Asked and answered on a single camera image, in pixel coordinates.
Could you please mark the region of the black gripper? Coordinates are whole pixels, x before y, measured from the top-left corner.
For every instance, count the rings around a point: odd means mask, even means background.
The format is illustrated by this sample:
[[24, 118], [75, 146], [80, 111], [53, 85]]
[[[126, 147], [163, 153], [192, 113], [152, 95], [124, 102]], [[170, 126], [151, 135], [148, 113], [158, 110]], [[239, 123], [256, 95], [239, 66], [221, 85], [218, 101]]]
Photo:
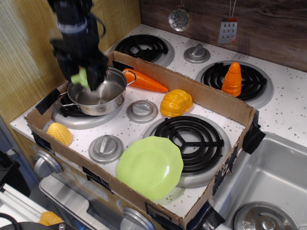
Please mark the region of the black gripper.
[[71, 82], [71, 76], [78, 74], [80, 67], [85, 68], [91, 91], [107, 76], [108, 58], [98, 48], [101, 38], [98, 23], [102, 23], [98, 18], [58, 18], [62, 38], [50, 40], [66, 80]]

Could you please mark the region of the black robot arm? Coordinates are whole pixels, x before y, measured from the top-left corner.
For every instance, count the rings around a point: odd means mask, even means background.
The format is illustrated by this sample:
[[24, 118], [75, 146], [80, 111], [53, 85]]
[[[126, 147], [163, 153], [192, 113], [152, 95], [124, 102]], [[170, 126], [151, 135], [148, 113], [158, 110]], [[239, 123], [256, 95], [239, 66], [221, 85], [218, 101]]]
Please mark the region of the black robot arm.
[[51, 39], [54, 55], [64, 77], [72, 77], [82, 67], [86, 72], [86, 84], [95, 91], [106, 79], [108, 58], [99, 50], [100, 36], [97, 23], [91, 13], [91, 0], [49, 0], [49, 6], [57, 17], [61, 39]]

